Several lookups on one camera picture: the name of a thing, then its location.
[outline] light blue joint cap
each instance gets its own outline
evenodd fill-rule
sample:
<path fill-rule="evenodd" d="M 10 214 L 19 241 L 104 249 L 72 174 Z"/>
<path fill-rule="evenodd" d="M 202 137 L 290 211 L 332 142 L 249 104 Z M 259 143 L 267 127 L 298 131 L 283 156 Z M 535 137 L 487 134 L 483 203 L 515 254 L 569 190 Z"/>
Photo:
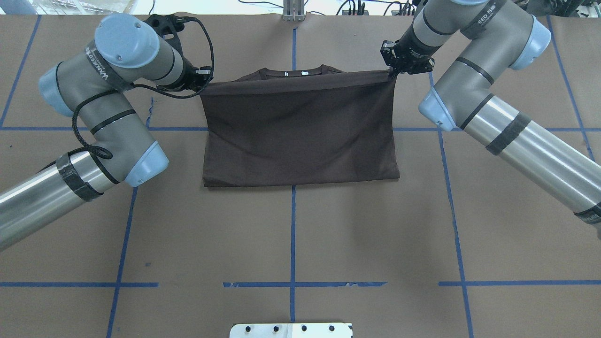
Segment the light blue joint cap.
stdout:
<path fill-rule="evenodd" d="M 58 81 L 56 80 L 57 69 L 58 65 L 50 68 L 46 74 L 41 76 L 38 81 L 38 89 L 40 90 L 40 94 L 44 98 L 44 101 L 51 105 L 54 110 L 66 117 L 72 117 L 73 111 L 69 109 L 61 96 L 61 92 L 58 91 Z"/>
<path fill-rule="evenodd" d="M 146 23 L 126 13 L 100 21 L 94 35 L 96 48 L 107 61 L 121 68 L 140 68 L 159 53 L 159 36 Z"/>
<path fill-rule="evenodd" d="M 419 104 L 419 112 L 444 131 L 448 132 L 456 127 L 449 110 L 434 87 L 430 88 L 428 95 Z"/>
<path fill-rule="evenodd" d="M 551 32 L 540 23 L 533 15 L 534 23 L 532 25 L 532 31 L 524 50 L 511 66 L 513 70 L 520 70 L 528 67 L 534 59 L 539 57 L 549 46 L 551 42 Z"/>
<path fill-rule="evenodd" d="M 450 0 L 451 2 L 455 2 L 458 5 L 464 6 L 476 6 L 488 2 L 488 0 Z"/>
<path fill-rule="evenodd" d="M 135 188 L 163 172 L 168 165 L 169 159 L 160 148 L 159 142 L 155 141 L 127 174 L 125 182 Z"/>

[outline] universal robots logo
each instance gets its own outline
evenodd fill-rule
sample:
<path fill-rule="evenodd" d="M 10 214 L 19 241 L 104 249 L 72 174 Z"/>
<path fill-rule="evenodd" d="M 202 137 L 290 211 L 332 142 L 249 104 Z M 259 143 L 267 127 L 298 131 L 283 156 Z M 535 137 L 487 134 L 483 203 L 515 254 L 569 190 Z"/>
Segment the universal robots logo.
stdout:
<path fill-rule="evenodd" d="M 105 71 L 105 67 L 100 63 L 100 60 L 94 55 L 94 52 L 90 49 L 90 47 L 85 48 L 85 54 L 90 59 L 92 66 L 96 68 L 96 71 L 103 79 L 108 80 L 109 75 Z"/>

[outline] dark brown cloth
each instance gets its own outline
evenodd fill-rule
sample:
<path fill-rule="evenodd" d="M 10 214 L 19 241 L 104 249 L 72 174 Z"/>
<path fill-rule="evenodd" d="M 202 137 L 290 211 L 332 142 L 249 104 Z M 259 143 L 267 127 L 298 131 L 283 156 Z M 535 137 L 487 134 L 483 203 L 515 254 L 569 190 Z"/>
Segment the dark brown cloth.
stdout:
<path fill-rule="evenodd" d="M 204 186 L 398 179 L 394 85 L 386 70 L 325 65 L 209 84 Z"/>

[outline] metal bracket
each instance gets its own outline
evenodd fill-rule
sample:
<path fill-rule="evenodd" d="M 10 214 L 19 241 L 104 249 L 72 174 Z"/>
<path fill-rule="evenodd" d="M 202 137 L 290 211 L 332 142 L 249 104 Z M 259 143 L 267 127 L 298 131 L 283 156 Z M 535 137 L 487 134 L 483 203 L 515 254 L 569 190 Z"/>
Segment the metal bracket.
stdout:
<path fill-rule="evenodd" d="M 237 324 L 230 338 L 352 338 L 350 323 Z"/>
<path fill-rule="evenodd" d="M 305 1 L 284 0 L 284 21 L 304 21 Z"/>

